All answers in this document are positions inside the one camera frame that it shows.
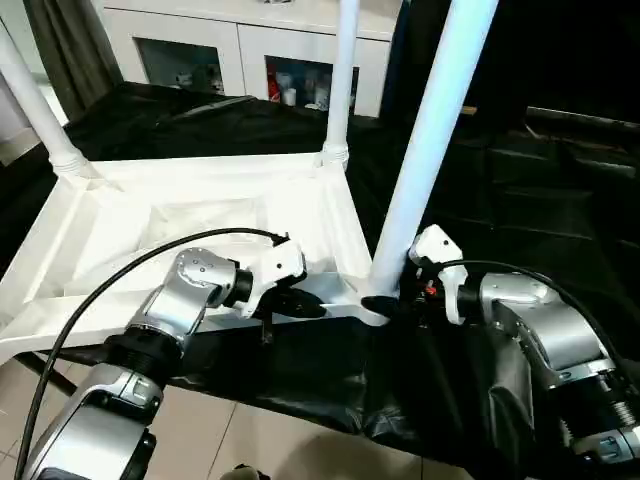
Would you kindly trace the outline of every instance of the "black cable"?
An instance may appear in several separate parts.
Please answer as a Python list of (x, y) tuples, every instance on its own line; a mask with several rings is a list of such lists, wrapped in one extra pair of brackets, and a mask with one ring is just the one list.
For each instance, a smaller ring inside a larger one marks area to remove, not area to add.
[(165, 245), (162, 245), (158, 248), (151, 250), (150, 252), (145, 253), (144, 255), (136, 258), (131, 263), (125, 265), (119, 271), (114, 273), (111, 277), (105, 280), (98, 288), (96, 288), (84, 301), (80, 304), (80, 306), (76, 309), (75, 312), (69, 317), (67, 323), (65, 323), (64, 327), (60, 331), (60, 335), (56, 339), (53, 347), (51, 348), (51, 352), (49, 353), (49, 357), (47, 358), (47, 363), (44, 366), (44, 371), (40, 375), (40, 381), (38, 382), (38, 386), (36, 387), (36, 391), (33, 394), (33, 400), (31, 401), (31, 407), (29, 408), (29, 414), (27, 415), (27, 421), (24, 426), (24, 433), (22, 434), (22, 443), (20, 444), (20, 453), (18, 454), (18, 462), (15, 473), (15, 480), (21, 480), (24, 469), (27, 464), (27, 457), (29, 455), (29, 449), (31, 447), (31, 439), (33, 437), (33, 430), (35, 428), (36, 419), (38, 417), (38, 412), (40, 411), (40, 405), (42, 403), (42, 398), (44, 397), (45, 389), (47, 388), (47, 383), (49, 382), (49, 377), (54, 371), (54, 365), (56, 362), (56, 358), (62, 350), (62, 346), (66, 341), (71, 329), (76, 324), (80, 316), (89, 308), (89, 306), (100, 296), (105, 290), (107, 290), (111, 285), (116, 283), (126, 274), (131, 272), (136, 267), (142, 265), (147, 260), (166, 252), (167, 250), (171, 250), (172, 248), (178, 247), (180, 245), (184, 245), (185, 243), (192, 242), (194, 240), (199, 240), (201, 238), (213, 237), (216, 235), (226, 235), (229, 233), (249, 233), (252, 235), (260, 235), (263, 237), (267, 237), (271, 239), (274, 243), (274, 246), (280, 245), (281, 243), (288, 240), (287, 237), (283, 237), (281, 235), (277, 235), (275, 233), (267, 232), (265, 230), (258, 230), (255, 228), (219, 228), (215, 230), (207, 230), (205, 232), (195, 233), (193, 235), (189, 235), (187, 237), (180, 238), (178, 240), (174, 240)]
[(596, 318), (589, 311), (589, 309), (580, 300), (578, 300), (573, 294), (569, 293), (569, 291), (567, 291), (567, 289), (565, 289), (563, 286), (554, 282), (553, 280), (546, 277), (545, 275), (542, 275), (541, 273), (534, 272), (533, 270), (529, 270), (524, 267), (519, 267), (517, 265), (511, 265), (510, 263), (497, 262), (494, 260), (465, 260), (465, 259), (451, 260), (449, 262), (437, 263), (435, 267), (438, 272), (441, 272), (445, 268), (455, 267), (458, 265), (479, 266), (484, 268), (487, 268), (487, 267), (499, 268), (501, 270), (508, 271), (508, 272), (518, 272), (523, 275), (527, 275), (533, 278), (534, 280), (542, 283), (543, 285), (546, 285), (547, 287), (555, 290), (570, 306), (575, 308), (578, 311), (578, 313), (584, 317), (587, 323), (595, 331), (599, 340), (603, 343), (603, 345), (607, 349), (607, 352), (609, 353), (609, 355), (611, 356), (611, 359), (616, 364), (616, 367), (619, 368), (625, 374), (627, 379), (631, 378), (629, 377), (628, 373), (624, 369), (624, 366), (622, 363), (622, 357), (618, 354), (616, 348), (613, 346), (613, 344), (609, 340), (609, 337), (604, 333), (604, 330), (600, 326), (600, 323), (596, 320)]

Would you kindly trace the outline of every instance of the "glass shelf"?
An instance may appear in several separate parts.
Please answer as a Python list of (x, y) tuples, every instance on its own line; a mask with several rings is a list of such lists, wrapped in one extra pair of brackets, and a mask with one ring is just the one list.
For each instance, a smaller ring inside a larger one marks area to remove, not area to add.
[[(266, 56), (269, 100), (290, 106), (329, 110), (333, 65)], [(359, 68), (353, 69), (351, 110), (355, 106)]]
[(218, 49), (135, 38), (149, 83), (224, 95)]

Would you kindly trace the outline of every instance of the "white cabinet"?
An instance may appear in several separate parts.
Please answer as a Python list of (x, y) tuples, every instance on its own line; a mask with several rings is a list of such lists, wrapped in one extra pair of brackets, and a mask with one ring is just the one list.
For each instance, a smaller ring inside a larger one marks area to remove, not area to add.
[(105, 9), (125, 80), (244, 95), (236, 24)]
[[(358, 115), (375, 117), (380, 110), (401, 3), (361, 0), (353, 84)], [(297, 106), (325, 108), (339, 4), (105, 0), (103, 21), (125, 80), (268, 99), (269, 70), (286, 103), (295, 97)]]
[[(252, 25), (239, 25), (238, 31), (248, 95), (264, 100), (269, 98), (268, 70), (277, 76), (288, 76), (287, 82), (295, 91), (297, 106), (313, 104), (320, 90), (328, 93), (337, 51), (335, 35)], [(388, 56), (388, 42), (362, 38), (356, 40), (352, 87), (356, 114), (370, 117), (378, 115)]]

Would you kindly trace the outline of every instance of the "white tray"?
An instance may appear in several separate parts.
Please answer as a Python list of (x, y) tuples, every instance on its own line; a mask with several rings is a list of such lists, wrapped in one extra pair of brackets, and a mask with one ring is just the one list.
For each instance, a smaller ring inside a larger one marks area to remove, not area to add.
[[(358, 303), (352, 285), (366, 277), (371, 257), (342, 166), (319, 166), (318, 155), (102, 162), (93, 165), (103, 179), (60, 178), (0, 282), (0, 364), (50, 348), (86, 295), (132, 259), (213, 228), (289, 234), (307, 261), (301, 288), (327, 302), (329, 316), (349, 314)], [(264, 238), (238, 234), (192, 245), (243, 264), (270, 248)], [(100, 343), (121, 331), (183, 248), (114, 285), (66, 345)], [(202, 330), (255, 324), (222, 308), (208, 312)]]

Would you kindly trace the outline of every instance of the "tiled floor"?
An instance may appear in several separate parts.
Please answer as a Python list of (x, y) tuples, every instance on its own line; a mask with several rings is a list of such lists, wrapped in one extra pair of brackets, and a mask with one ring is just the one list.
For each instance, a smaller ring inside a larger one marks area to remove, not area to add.
[[(64, 362), (58, 370), (76, 383), (88, 371)], [(36, 382), (36, 375), (15, 361), (0, 367), (0, 480), (13, 478)], [(47, 391), (37, 435), (64, 401), (55, 388)], [(471, 479), (463, 470), (364, 438), (173, 387), (165, 390), (151, 431), (158, 446), (146, 477), (150, 480), (217, 480), (240, 463), (259, 468), (274, 480)]]

